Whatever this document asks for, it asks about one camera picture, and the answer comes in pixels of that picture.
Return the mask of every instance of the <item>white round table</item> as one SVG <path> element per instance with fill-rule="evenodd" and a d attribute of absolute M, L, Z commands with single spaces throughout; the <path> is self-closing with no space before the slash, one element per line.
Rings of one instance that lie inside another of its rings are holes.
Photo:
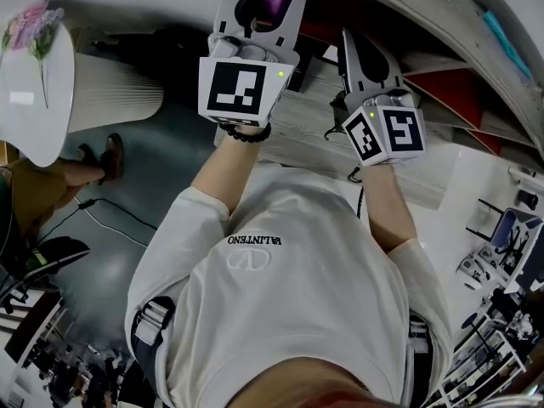
<path fill-rule="evenodd" d="M 0 37 L 5 28 L 0 23 Z M 162 104 L 158 82 L 130 65 L 76 53 L 62 24 L 44 73 L 48 108 L 37 60 L 26 48 L 6 51 L 0 65 L 0 140 L 40 167 L 58 158 L 67 133 L 142 120 Z"/>

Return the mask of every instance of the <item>black strap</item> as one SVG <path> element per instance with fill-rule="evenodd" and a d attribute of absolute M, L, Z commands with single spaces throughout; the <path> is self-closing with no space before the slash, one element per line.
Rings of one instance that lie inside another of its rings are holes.
<path fill-rule="evenodd" d="M 408 337 L 414 345 L 414 384 L 410 408 L 419 408 L 427 399 L 428 387 L 433 370 L 433 343 L 425 321 L 410 314 Z"/>
<path fill-rule="evenodd" d="M 157 307 L 166 310 L 165 314 L 157 313 Z M 155 374 L 156 351 L 162 344 L 162 330 L 168 326 L 173 316 L 175 305 L 173 300 L 167 296 L 155 297 L 151 299 L 135 316 L 131 329 L 130 342 L 133 347 L 134 356 L 149 382 L 158 396 Z M 144 331 L 147 328 L 156 328 L 156 336 L 153 337 L 150 331 Z"/>

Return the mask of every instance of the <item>wrist strap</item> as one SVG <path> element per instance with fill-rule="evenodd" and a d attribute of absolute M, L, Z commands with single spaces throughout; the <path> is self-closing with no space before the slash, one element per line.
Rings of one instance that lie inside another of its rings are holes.
<path fill-rule="evenodd" d="M 270 136 L 270 131 L 272 130 L 270 123 L 268 123 L 266 128 L 259 134 L 238 133 L 236 131 L 236 125 L 234 124 L 219 124 L 219 128 L 227 132 L 227 134 L 232 136 L 234 139 L 241 140 L 242 142 L 249 142 L 250 144 L 263 142 L 264 140 L 268 139 Z"/>

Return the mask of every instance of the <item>white t-shirt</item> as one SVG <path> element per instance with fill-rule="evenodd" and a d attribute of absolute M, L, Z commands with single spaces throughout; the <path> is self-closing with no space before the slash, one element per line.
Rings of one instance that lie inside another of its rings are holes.
<path fill-rule="evenodd" d="M 432 332 L 430 392 L 451 362 L 444 295 L 419 242 L 386 255 L 332 180 L 299 169 L 254 173 L 232 217 L 183 191 L 134 274 L 128 340 L 136 311 L 161 295 L 177 308 L 157 385 L 177 407 L 223 408 L 296 357 L 341 366 L 399 403 L 409 308 Z"/>

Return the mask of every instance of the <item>hand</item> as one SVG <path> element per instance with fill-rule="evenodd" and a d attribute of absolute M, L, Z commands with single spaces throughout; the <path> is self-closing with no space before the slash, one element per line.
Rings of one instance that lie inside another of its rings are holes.
<path fill-rule="evenodd" d="M 255 134 L 260 134 L 264 131 L 264 128 L 254 127 L 254 126 L 237 126 L 235 129 L 238 133 L 247 134 L 248 136 L 253 136 Z"/>

